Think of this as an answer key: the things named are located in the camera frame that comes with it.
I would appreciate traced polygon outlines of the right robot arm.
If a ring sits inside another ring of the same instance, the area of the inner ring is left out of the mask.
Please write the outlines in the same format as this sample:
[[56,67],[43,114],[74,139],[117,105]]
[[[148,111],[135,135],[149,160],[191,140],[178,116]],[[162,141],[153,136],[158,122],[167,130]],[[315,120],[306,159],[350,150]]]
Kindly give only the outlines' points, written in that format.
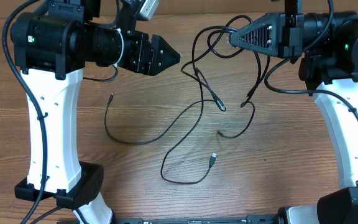
[[358,223],[358,14],[266,14],[233,32],[229,42],[300,64],[299,78],[323,115],[338,168],[338,191],[313,205],[249,215],[247,222]]

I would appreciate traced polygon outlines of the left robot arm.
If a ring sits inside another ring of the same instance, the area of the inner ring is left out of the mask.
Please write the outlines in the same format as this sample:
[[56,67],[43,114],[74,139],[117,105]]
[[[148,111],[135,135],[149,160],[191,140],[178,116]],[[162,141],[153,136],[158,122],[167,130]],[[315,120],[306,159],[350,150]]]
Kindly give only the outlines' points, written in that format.
[[45,1],[34,11],[21,4],[2,32],[8,64],[29,104],[30,168],[15,196],[38,205],[53,197],[80,223],[113,223],[101,195],[104,169],[77,154],[77,103],[86,62],[154,76],[180,61],[161,36],[135,29],[158,8],[157,0],[119,1],[116,20],[93,22],[99,1]]

